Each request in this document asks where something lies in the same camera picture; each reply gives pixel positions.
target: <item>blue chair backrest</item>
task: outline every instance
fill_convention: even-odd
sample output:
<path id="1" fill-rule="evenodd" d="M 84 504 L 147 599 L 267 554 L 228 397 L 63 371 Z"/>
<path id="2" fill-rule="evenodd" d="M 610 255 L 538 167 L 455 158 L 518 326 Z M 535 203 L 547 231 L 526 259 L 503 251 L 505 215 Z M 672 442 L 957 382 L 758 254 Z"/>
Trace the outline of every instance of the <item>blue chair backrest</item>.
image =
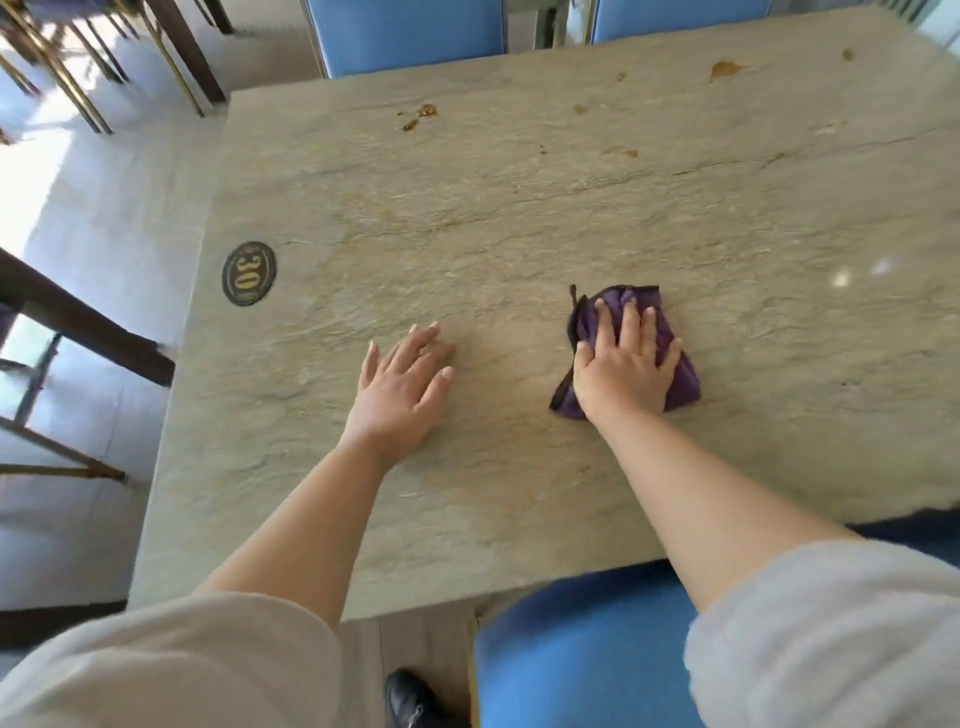
<path id="1" fill-rule="evenodd" d="M 507 52 L 503 0 L 303 0 L 338 79 Z"/>
<path id="2" fill-rule="evenodd" d="M 594 0 L 591 43 L 766 17 L 770 0 Z"/>

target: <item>purple cloth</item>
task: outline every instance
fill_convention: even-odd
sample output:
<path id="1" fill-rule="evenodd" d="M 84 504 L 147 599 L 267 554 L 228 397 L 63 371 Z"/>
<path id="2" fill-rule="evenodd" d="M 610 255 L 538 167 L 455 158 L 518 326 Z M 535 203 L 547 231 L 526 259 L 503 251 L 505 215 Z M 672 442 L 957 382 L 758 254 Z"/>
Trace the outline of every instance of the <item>purple cloth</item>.
<path id="1" fill-rule="evenodd" d="M 570 286 L 570 296 L 573 297 L 573 312 L 566 324 L 566 335 L 570 339 L 570 345 L 573 350 L 577 350 L 577 342 L 588 341 L 592 347 L 597 342 L 597 313 L 596 300 L 602 298 L 607 304 L 613 316 L 613 331 L 616 334 L 617 341 L 620 340 L 620 325 L 623 322 L 623 306 L 629 301 L 635 301 L 636 307 L 642 312 L 645 308 L 653 306 L 657 310 L 657 366 L 663 361 L 667 347 L 673 341 L 673 331 L 666 322 L 666 316 L 660 310 L 660 287 L 656 285 L 614 285 L 605 288 L 595 296 L 587 298 L 581 296 L 577 299 L 577 287 Z M 683 353 L 680 356 L 680 363 L 677 365 L 677 371 L 673 376 L 673 384 L 666 393 L 666 406 L 664 411 L 683 407 L 700 398 L 700 379 L 690 363 L 689 357 Z M 577 396 L 573 392 L 573 367 L 564 377 L 564 381 L 557 387 L 557 391 L 550 401 L 550 409 L 557 414 L 568 417 L 571 420 L 585 420 L 587 416 L 580 408 Z"/>

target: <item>blue chair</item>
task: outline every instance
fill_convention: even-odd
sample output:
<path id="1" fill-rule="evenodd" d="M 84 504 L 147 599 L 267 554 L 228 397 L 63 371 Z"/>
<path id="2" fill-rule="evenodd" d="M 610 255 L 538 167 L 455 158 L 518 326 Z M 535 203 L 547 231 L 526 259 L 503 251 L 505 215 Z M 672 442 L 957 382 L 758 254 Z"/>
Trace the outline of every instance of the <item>blue chair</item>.
<path id="1" fill-rule="evenodd" d="M 770 0 L 592 0 L 587 43 L 759 20 Z"/>
<path id="2" fill-rule="evenodd" d="M 504 0 L 302 0 L 325 78 L 507 52 Z"/>
<path id="3" fill-rule="evenodd" d="M 960 510 L 854 530 L 960 566 Z M 482 728 L 704 728 L 684 666 L 695 617 L 666 562 L 545 587 L 477 635 Z"/>

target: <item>black oval plaque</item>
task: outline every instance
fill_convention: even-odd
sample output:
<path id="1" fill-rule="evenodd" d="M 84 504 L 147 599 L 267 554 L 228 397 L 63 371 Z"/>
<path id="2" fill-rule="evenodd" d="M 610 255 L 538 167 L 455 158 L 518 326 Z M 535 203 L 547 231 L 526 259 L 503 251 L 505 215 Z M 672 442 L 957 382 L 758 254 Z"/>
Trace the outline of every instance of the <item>black oval plaque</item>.
<path id="1" fill-rule="evenodd" d="M 276 278 L 276 256 L 266 243 L 237 246 L 224 263 L 224 293 L 234 305 L 253 305 L 270 290 Z"/>

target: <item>finger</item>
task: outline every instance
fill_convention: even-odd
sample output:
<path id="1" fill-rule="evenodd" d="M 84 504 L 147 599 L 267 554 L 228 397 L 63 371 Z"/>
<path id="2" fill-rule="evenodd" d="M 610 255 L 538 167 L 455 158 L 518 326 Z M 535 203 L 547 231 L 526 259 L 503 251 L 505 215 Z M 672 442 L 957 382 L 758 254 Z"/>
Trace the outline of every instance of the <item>finger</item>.
<path id="1" fill-rule="evenodd" d="M 391 363 L 394 361 L 396 356 L 396 350 L 400 348 L 402 341 L 396 342 L 393 346 L 390 347 L 390 350 L 387 352 L 387 355 L 380 359 L 380 364 L 376 368 L 378 374 L 383 374 L 389 369 Z"/>
<path id="2" fill-rule="evenodd" d="M 400 342 L 394 360 L 390 363 L 390 371 L 403 374 L 410 369 L 413 363 L 417 361 L 420 350 L 437 338 L 438 333 L 440 333 L 440 325 L 437 322 L 423 330 L 418 329 L 417 325 L 414 324 L 407 337 Z"/>
<path id="3" fill-rule="evenodd" d="M 593 361 L 593 349 L 588 341 L 578 341 L 577 351 L 573 354 L 573 371 L 582 372 Z"/>
<path id="4" fill-rule="evenodd" d="M 422 398 L 424 390 L 437 373 L 437 369 L 443 364 L 456 350 L 453 344 L 431 344 L 420 354 L 420 358 L 414 362 L 407 372 L 410 377 L 411 386 L 417 392 L 418 399 Z"/>
<path id="5" fill-rule="evenodd" d="M 677 365 L 680 364 L 682 353 L 684 353 L 684 342 L 681 339 L 671 341 L 669 348 L 666 350 L 666 356 L 658 369 L 664 378 L 673 381 L 673 375 L 677 371 Z"/>
<path id="6" fill-rule="evenodd" d="M 367 347 L 367 355 L 363 359 L 363 366 L 360 367 L 360 381 L 357 382 L 357 389 L 367 389 L 373 378 L 376 376 L 376 365 L 380 361 L 380 349 L 371 341 Z"/>
<path id="7" fill-rule="evenodd" d="M 647 306 L 640 322 L 640 356 L 657 355 L 657 310 Z"/>
<path id="8" fill-rule="evenodd" d="M 446 401 L 446 393 L 450 391 L 452 384 L 453 367 L 443 367 L 430 380 L 426 392 L 420 398 L 420 403 L 414 407 L 414 411 L 424 412 L 432 422 L 436 422 Z"/>
<path id="9" fill-rule="evenodd" d="M 636 302 L 627 301 L 623 307 L 623 324 L 620 325 L 620 349 L 640 351 L 640 312 Z"/>
<path id="10" fill-rule="evenodd" d="M 616 336 L 613 334 L 613 319 L 610 309 L 603 299 L 597 299 L 597 344 L 596 350 L 602 352 L 616 346 Z"/>

